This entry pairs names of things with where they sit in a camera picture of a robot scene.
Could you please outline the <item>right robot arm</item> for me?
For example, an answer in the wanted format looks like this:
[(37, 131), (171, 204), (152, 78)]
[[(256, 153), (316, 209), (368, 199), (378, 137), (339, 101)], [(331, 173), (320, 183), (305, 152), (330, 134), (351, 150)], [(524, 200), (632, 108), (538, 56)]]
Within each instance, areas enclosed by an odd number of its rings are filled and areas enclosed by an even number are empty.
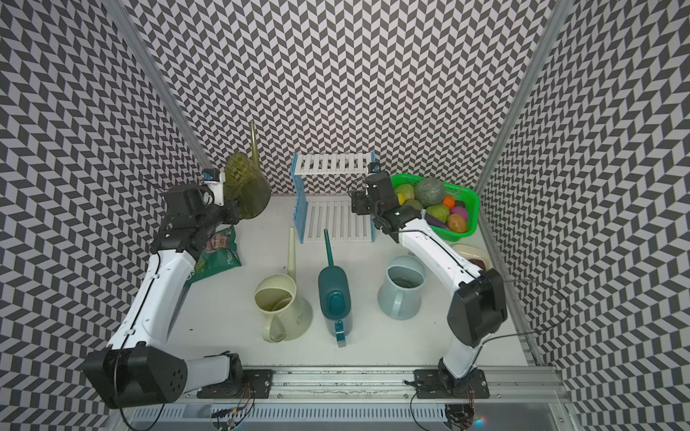
[(399, 203), (390, 175), (372, 163), (363, 190), (349, 192), (352, 212), (370, 215), (377, 230), (412, 252), (449, 291), (447, 325), (453, 338), (440, 360), (440, 378), (465, 380), (483, 343), (508, 318), (504, 281), (460, 256), (431, 229), (422, 212)]

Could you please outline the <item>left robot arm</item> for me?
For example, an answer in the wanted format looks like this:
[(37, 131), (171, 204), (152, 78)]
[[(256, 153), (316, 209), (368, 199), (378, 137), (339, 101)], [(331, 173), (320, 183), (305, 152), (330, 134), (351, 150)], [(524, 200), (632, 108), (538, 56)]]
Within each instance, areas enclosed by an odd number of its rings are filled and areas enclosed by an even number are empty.
[(213, 384), (240, 384), (244, 371), (229, 352), (184, 360), (167, 347), (184, 288), (221, 224), (238, 224), (235, 201), (222, 185), (177, 185), (165, 193), (166, 214), (151, 244), (147, 272), (120, 328), (81, 369), (111, 409), (172, 403)]

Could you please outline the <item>dark teal watering can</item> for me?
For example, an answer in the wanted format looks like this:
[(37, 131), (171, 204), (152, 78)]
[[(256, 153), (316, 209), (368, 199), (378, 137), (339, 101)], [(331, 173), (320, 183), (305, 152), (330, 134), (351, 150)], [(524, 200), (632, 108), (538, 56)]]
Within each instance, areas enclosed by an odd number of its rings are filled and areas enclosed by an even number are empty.
[(324, 229), (323, 235), (328, 264), (318, 277), (319, 304), (328, 332), (344, 348), (352, 328), (350, 287), (344, 269), (334, 264), (329, 231)]

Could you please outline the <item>olive transparent watering can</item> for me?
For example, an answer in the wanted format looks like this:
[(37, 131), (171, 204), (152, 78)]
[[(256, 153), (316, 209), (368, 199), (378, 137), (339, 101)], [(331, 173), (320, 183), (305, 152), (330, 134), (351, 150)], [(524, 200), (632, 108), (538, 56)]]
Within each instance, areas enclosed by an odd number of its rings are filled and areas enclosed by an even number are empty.
[(262, 170), (255, 122), (249, 123), (251, 156), (234, 153), (226, 160), (224, 195), (236, 202), (241, 219), (258, 217), (271, 199), (271, 185)]

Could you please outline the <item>light blue watering can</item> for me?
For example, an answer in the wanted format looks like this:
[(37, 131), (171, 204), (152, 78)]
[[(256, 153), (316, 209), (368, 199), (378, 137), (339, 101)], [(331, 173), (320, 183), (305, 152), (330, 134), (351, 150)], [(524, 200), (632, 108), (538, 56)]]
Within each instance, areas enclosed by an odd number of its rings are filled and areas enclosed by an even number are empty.
[(385, 279), (377, 293), (381, 311), (397, 321), (413, 318), (422, 307), (422, 289), (426, 269), (413, 255), (398, 256), (386, 268)]

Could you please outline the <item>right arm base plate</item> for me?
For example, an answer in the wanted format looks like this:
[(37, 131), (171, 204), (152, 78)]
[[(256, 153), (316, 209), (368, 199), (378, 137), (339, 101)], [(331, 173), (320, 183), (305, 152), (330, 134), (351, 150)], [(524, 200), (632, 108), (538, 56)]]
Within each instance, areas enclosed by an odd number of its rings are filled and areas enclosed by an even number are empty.
[(413, 378), (422, 400), (484, 400), (491, 396), (485, 374), (478, 368), (462, 378), (440, 369), (415, 369)]

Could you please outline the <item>blue white slatted shelf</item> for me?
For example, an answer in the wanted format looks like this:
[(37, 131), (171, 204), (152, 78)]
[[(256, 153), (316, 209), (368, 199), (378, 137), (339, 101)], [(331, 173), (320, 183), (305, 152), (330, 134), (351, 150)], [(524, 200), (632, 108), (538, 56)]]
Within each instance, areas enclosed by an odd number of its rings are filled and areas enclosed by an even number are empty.
[(369, 215), (356, 215), (344, 191), (337, 194), (308, 194), (306, 178), (327, 178), (368, 174), (377, 153), (293, 154), (290, 175), (296, 190), (293, 221), (300, 242), (321, 242), (325, 231), (333, 242), (374, 242), (374, 225)]

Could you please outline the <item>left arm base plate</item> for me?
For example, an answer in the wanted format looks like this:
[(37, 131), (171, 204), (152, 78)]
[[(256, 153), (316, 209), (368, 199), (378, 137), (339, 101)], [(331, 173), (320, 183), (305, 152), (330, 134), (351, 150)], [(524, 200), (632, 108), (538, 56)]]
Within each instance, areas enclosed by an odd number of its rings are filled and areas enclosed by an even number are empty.
[(198, 399), (239, 400), (241, 396), (254, 400), (269, 398), (274, 372), (271, 369), (244, 369), (242, 380), (228, 380), (201, 388)]

